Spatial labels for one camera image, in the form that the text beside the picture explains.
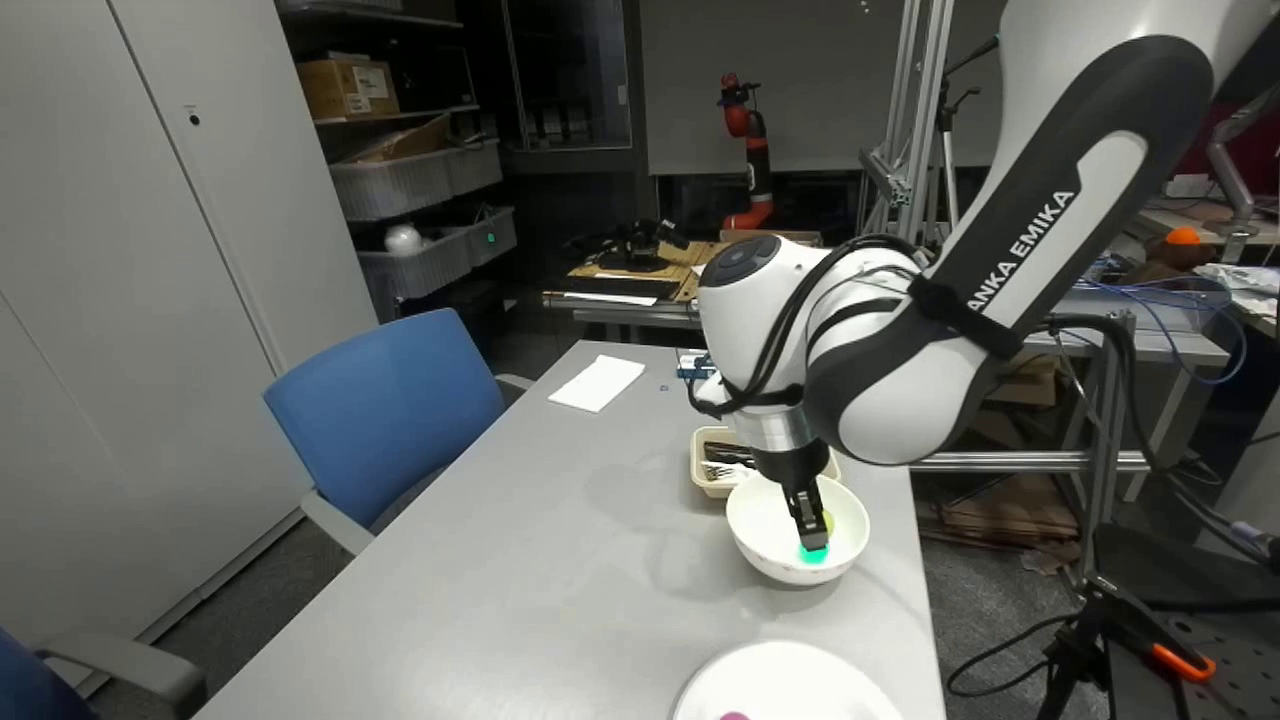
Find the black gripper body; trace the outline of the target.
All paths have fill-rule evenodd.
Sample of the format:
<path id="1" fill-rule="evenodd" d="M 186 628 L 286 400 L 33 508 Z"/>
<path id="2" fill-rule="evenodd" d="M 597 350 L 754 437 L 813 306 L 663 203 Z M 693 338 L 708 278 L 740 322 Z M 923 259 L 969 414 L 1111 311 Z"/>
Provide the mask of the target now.
<path id="1" fill-rule="evenodd" d="M 760 454 L 756 463 L 785 493 L 813 493 L 816 477 L 830 467 L 830 450 L 803 446 L 803 450 L 788 450 L 788 454 Z"/>

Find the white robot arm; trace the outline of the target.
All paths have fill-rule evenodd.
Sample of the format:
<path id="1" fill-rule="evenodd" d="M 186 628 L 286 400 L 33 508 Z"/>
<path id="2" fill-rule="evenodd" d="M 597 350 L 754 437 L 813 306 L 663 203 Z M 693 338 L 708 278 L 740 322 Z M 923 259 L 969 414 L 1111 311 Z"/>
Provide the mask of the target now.
<path id="1" fill-rule="evenodd" d="M 875 467 L 941 454 L 1163 188 L 1273 20 L 1277 0 L 1010 0 L 998 154 L 935 255 L 763 233 L 708 259 L 712 373 L 688 400 L 748 437 L 808 555 L 832 537 L 816 474 L 836 454 Z"/>

